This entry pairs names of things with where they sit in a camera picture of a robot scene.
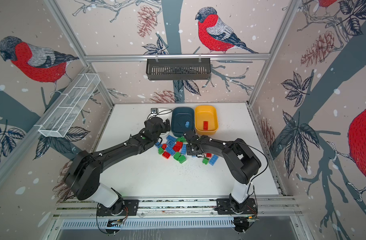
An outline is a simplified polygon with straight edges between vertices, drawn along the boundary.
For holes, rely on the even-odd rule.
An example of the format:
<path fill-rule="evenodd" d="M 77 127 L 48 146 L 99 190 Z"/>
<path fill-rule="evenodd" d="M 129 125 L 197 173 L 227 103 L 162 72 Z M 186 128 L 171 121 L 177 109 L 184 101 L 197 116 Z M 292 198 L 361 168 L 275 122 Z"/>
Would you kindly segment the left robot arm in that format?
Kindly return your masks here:
<path fill-rule="evenodd" d="M 124 209 L 123 197 L 114 189 L 100 183 L 100 175 L 111 166 L 132 156 L 140 155 L 159 142 L 160 135 L 170 131 L 170 120 L 152 117 L 144 122 L 145 127 L 136 135 L 114 147 L 75 156 L 64 177 L 65 184 L 80 200 L 92 200 L 104 206 L 113 216 Z"/>

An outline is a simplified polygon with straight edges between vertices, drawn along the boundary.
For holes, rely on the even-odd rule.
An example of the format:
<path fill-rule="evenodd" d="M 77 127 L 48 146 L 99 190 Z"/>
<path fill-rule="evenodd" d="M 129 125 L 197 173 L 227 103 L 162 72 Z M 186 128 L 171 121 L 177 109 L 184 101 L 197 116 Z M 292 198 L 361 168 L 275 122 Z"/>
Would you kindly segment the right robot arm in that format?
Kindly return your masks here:
<path fill-rule="evenodd" d="M 194 131 L 184 134 L 188 143 L 187 154 L 197 156 L 213 154 L 222 157 L 233 178 L 234 186 L 229 196 L 230 208 L 236 214 L 256 214 L 254 202 L 250 199 L 251 182 L 262 166 L 260 159 L 242 139 L 221 141 L 209 136 L 198 136 Z"/>

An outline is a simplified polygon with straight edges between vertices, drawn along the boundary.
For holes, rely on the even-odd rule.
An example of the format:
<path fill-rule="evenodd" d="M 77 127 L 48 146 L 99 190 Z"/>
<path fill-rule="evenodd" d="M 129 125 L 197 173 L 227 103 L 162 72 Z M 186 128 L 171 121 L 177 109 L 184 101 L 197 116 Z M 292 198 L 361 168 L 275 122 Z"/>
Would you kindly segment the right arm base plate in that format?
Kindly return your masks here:
<path fill-rule="evenodd" d="M 215 211 L 219 215 L 253 215 L 256 216 L 258 208 L 256 200 L 253 198 L 247 198 L 244 202 L 238 203 L 236 200 L 229 196 L 226 199 L 216 200 Z"/>

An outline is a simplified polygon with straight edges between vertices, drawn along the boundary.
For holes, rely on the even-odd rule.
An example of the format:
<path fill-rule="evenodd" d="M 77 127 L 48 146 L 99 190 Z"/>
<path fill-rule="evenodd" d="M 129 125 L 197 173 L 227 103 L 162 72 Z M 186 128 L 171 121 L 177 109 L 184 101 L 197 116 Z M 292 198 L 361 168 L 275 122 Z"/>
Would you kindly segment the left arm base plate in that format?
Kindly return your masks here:
<path fill-rule="evenodd" d="M 119 199 L 112 207 L 107 208 L 99 204 L 96 215 L 98 217 L 136 216 L 139 200 Z"/>

